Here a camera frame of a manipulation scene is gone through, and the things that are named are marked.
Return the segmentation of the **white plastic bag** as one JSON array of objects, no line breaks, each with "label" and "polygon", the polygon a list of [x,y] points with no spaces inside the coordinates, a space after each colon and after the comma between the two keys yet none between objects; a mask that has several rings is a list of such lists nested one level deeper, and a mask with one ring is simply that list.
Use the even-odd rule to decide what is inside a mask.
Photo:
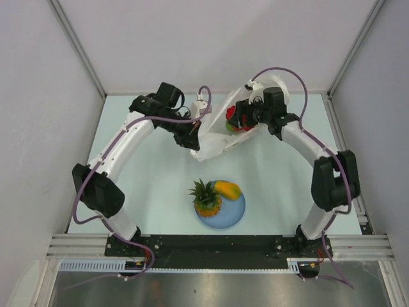
[{"label": "white plastic bag", "polygon": [[[282,90],[284,107],[289,104],[289,91],[284,81],[273,73],[267,73],[267,75],[257,77],[256,81],[261,83],[265,90],[267,88],[277,88]],[[238,145],[246,141],[247,139],[255,136],[261,129],[262,124],[256,125],[250,131],[242,131],[240,128],[236,128],[238,132],[230,132],[226,128],[226,110],[231,106],[234,106],[236,102],[249,98],[250,91],[247,91],[244,86],[241,86],[235,91],[229,93],[222,102],[212,102],[212,112],[205,115],[201,120],[202,125],[199,128],[199,144],[200,150],[190,150],[190,155],[198,161],[205,161],[216,157],[223,152],[229,151]]]}]

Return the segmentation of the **fake pineapple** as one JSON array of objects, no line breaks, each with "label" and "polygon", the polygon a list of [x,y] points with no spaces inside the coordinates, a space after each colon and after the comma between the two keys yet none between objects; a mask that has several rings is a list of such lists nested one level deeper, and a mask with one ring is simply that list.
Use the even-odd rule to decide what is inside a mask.
[{"label": "fake pineapple", "polygon": [[220,212],[222,198],[211,181],[204,183],[201,178],[194,180],[194,187],[189,191],[194,197],[194,208],[200,217],[214,217]]}]

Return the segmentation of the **fake mango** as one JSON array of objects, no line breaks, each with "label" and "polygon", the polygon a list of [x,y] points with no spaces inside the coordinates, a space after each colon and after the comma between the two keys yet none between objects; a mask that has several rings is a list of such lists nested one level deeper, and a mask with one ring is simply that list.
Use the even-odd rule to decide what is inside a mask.
[{"label": "fake mango", "polygon": [[218,180],[214,183],[214,189],[221,196],[229,200],[238,200],[242,195],[240,187],[232,182]]}]

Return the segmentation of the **fake red fruit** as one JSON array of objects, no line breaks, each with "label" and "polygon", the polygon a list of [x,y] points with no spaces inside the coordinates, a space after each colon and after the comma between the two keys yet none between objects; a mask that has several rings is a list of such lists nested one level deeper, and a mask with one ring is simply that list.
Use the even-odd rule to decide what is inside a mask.
[{"label": "fake red fruit", "polygon": [[235,114],[236,107],[231,106],[226,110],[226,120],[230,120]]}]

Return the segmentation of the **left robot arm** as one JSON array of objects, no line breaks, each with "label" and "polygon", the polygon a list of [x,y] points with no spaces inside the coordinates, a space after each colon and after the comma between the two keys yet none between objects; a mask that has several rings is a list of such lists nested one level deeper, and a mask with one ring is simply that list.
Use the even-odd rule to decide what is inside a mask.
[{"label": "left robot arm", "polygon": [[198,151],[201,120],[211,110],[201,92],[185,114],[177,103],[185,103],[184,93],[168,83],[161,83],[155,93],[139,95],[129,109],[119,131],[110,143],[87,165],[76,164],[72,170],[76,196],[72,218],[76,224],[101,220],[117,238],[119,248],[129,256],[140,251],[141,231],[128,218],[125,194],[116,182],[137,147],[156,129],[173,135],[177,145]]}]

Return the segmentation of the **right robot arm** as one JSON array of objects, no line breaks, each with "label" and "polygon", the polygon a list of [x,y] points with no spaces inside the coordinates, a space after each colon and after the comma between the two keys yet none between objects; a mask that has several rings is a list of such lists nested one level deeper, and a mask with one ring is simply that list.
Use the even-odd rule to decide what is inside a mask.
[{"label": "right robot arm", "polygon": [[311,256],[336,216],[351,212],[352,200],[360,195],[355,154],[346,150],[335,152],[302,125],[301,117],[289,113],[284,92],[278,87],[260,83],[246,85],[249,97],[235,103],[228,123],[235,129],[267,126],[271,135],[293,147],[313,168],[311,195],[313,206],[306,219],[298,225],[295,250]]}]

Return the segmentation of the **fake green fruit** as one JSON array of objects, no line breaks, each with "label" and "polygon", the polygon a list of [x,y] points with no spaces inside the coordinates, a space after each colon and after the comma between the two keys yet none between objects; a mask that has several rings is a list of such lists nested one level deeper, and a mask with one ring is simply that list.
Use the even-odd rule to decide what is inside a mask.
[{"label": "fake green fruit", "polygon": [[238,132],[238,130],[234,126],[230,125],[228,122],[226,122],[226,128],[230,132]]}]

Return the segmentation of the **blue plastic plate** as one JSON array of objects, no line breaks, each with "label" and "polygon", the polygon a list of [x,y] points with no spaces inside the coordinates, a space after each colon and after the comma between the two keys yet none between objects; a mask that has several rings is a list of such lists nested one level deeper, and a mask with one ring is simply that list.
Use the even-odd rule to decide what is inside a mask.
[{"label": "blue plastic plate", "polygon": [[221,196],[221,198],[221,210],[216,216],[200,217],[195,211],[197,217],[201,222],[203,222],[206,226],[216,230],[225,230],[236,225],[242,219],[246,208],[245,196],[243,195],[243,192],[238,200],[229,200],[223,196]]}]

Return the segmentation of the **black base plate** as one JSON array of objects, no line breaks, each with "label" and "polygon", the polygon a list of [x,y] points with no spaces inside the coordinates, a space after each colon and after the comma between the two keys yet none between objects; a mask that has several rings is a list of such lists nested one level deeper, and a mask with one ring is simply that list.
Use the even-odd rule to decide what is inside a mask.
[{"label": "black base plate", "polygon": [[283,269],[287,260],[332,256],[328,237],[302,241],[284,235],[145,235],[137,242],[153,251],[154,269]]}]

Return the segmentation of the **aluminium frame rail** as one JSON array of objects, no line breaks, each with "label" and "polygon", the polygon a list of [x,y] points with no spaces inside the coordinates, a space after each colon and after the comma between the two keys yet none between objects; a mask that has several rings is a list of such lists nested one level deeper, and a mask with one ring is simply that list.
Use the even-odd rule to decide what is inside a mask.
[{"label": "aluminium frame rail", "polygon": [[[394,254],[386,235],[329,235],[334,260],[393,261]],[[107,234],[56,234],[47,258],[103,258]]]}]

